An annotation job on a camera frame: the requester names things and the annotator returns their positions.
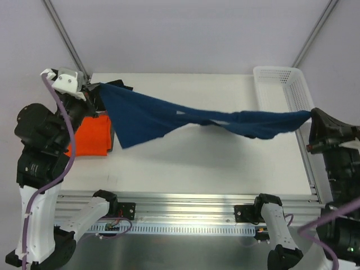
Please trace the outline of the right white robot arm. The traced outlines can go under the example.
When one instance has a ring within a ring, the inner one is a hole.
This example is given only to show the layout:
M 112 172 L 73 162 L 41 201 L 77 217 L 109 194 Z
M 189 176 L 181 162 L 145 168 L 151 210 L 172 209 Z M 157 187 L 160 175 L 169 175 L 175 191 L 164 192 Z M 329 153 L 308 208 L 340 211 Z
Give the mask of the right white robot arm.
M 279 197 L 261 193 L 251 214 L 265 222 L 272 245 L 268 269 L 339 269 L 346 261 L 359 266 L 359 127 L 335 119 L 319 108 L 311 111 L 307 151 L 321 154 L 332 202 L 319 218 L 298 228 L 311 241 L 303 253 L 294 242 Z

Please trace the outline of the blue t shirt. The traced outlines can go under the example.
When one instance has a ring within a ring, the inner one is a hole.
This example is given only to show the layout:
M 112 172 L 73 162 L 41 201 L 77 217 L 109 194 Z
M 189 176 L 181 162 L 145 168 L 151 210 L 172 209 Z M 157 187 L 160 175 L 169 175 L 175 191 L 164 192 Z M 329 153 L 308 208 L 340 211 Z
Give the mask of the blue t shirt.
M 309 111 L 220 112 L 198 110 L 101 83 L 100 97 L 123 149 L 162 138 L 187 124 L 214 125 L 233 134 L 271 140 L 298 130 L 311 118 Z

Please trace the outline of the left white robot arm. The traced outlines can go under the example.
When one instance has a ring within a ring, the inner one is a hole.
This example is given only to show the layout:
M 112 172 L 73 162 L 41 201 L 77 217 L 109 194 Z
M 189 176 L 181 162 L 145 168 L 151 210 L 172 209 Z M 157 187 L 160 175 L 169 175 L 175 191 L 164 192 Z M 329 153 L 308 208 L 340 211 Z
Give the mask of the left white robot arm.
M 6 263 L 22 269 L 61 268 L 92 224 L 118 214 L 116 194 L 99 190 L 68 224 L 54 224 L 57 197 L 75 158 L 75 132 L 85 117 L 96 116 L 89 99 L 57 94 L 55 100 L 56 112 L 40 103 L 24 107 L 14 131 L 24 146 L 16 177 L 22 199 L 22 230 Z

